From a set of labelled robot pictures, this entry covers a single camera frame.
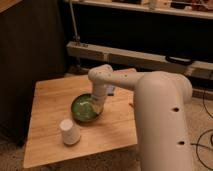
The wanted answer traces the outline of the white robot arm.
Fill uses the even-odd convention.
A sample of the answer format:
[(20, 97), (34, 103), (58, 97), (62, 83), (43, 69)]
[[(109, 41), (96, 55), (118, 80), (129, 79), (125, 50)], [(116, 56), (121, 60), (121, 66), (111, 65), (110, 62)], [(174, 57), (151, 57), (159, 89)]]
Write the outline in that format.
[(165, 71), (118, 72), (109, 65), (89, 70), (92, 100), (104, 106), (106, 87), (133, 92), (134, 118), (142, 171), (194, 171), (184, 104), (192, 97), (191, 82)]

